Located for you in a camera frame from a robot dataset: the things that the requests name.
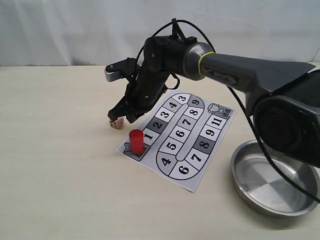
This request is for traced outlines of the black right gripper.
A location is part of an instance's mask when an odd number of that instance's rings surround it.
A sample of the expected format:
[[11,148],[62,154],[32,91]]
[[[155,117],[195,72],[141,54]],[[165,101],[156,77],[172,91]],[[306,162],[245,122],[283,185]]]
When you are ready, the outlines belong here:
[[108,111],[110,120],[126,116],[132,124],[150,111],[166,91],[165,83],[169,78],[168,71],[151,71],[148,66],[141,66],[133,88],[112,109]]

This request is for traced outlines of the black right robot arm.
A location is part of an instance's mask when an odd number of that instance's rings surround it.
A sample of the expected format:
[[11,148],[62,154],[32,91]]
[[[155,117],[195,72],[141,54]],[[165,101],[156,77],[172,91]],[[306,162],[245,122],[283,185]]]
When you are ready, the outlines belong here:
[[320,71],[313,64],[219,54],[195,37],[149,37],[143,55],[141,65],[129,58],[105,68],[109,82],[128,80],[124,96],[108,112],[111,120],[133,123],[149,112],[171,74],[209,78],[244,93],[245,113],[268,147],[319,167]]

